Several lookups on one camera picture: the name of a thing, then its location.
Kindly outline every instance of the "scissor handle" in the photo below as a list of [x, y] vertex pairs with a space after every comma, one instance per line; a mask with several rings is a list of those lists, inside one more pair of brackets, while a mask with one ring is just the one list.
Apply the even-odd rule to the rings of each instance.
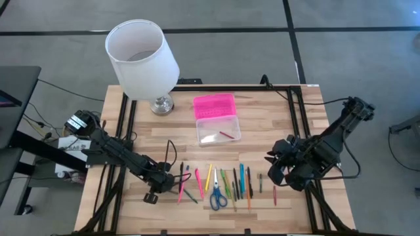
[[210, 195], [210, 206], [213, 210], [219, 210], [220, 207], [225, 207], [228, 204], [228, 199], [221, 194], [218, 187], [214, 187], [213, 193]]

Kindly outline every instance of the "black desk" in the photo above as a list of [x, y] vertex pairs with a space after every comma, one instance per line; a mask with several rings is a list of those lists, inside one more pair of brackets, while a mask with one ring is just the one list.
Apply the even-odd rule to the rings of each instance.
[[[42, 172], [40, 169], [36, 170], [33, 165], [20, 162], [23, 151], [87, 173], [84, 161], [17, 130], [38, 82], [40, 71], [41, 68], [38, 66], [0, 66], [0, 89], [22, 102], [20, 107], [0, 108], [0, 182], [2, 182], [0, 184], [0, 205], [9, 188], [14, 172], [28, 176]], [[32, 188], [31, 183], [36, 183], [36, 180], [27, 181], [15, 214], [23, 213]]]

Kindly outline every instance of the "pink lid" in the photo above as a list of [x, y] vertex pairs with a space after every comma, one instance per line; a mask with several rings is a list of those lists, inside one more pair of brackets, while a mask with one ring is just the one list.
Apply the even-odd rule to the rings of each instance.
[[233, 94], [216, 94], [194, 98], [196, 119], [236, 115]]

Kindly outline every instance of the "lamp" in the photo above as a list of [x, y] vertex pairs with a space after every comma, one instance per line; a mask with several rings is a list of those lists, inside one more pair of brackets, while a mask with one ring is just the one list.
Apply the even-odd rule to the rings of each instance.
[[179, 67], [157, 24], [148, 20], [121, 23], [106, 37], [105, 49], [130, 99], [149, 100], [157, 115], [172, 111], [168, 93], [177, 84]]

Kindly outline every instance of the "lamp base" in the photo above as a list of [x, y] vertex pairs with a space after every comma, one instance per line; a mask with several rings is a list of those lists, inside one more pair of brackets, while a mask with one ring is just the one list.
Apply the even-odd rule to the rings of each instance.
[[156, 98], [154, 101], [150, 101], [150, 109], [156, 115], [168, 115], [172, 112], [174, 107], [173, 99], [169, 94]]

